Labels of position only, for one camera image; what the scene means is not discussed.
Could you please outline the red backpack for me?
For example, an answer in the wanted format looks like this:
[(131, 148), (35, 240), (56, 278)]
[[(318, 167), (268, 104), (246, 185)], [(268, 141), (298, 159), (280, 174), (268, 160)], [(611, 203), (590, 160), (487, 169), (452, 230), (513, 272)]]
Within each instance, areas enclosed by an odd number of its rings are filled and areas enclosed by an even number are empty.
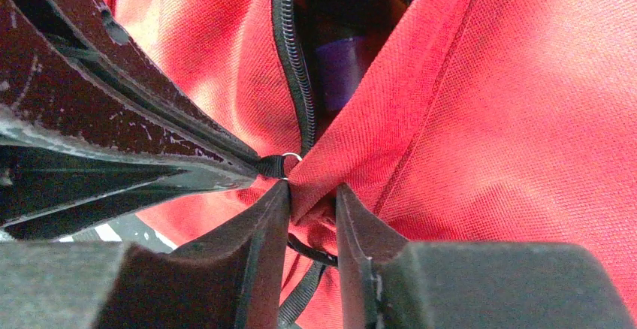
[[(273, 0), (105, 0), (204, 112), (301, 151)], [(295, 163), (291, 231), (335, 252), (334, 190), (411, 240), (576, 243), (636, 311), (636, 0), (414, 0)]]

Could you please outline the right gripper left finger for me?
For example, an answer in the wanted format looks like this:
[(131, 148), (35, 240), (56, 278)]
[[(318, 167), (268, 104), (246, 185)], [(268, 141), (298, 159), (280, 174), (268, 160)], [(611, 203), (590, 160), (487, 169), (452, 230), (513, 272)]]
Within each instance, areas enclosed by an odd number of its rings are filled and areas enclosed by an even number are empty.
[(1, 245), (3, 328), (274, 328), (289, 187), (171, 253), (136, 243)]

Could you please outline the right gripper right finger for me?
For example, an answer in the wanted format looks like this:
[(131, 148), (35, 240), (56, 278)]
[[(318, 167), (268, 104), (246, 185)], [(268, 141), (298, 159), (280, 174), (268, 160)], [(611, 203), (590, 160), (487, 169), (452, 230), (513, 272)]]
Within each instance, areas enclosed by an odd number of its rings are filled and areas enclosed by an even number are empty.
[(602, 265), (565, 243), (410, 241), (336, 198), (346, 328), (633, 328)]

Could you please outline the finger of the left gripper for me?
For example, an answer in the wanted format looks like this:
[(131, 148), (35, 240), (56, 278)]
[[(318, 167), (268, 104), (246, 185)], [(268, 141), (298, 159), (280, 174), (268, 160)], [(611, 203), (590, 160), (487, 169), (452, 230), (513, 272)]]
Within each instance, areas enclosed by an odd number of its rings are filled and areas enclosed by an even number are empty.
[(245, 165), (132, 164), (1, 147), (1, 230), (53, 240), (185, 195), (248, 187)]
[(1, 161), (28, 155), (164, 168), (253, 168), (104, 0), (1, 0)]

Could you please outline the purple highlighter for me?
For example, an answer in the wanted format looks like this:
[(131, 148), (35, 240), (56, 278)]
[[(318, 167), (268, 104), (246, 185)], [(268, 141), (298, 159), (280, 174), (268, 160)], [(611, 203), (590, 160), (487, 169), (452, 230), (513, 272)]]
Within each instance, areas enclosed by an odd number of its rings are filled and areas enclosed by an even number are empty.
[(328, 119), (350, 101), (411, 0), (308, 0), (318, 93)]

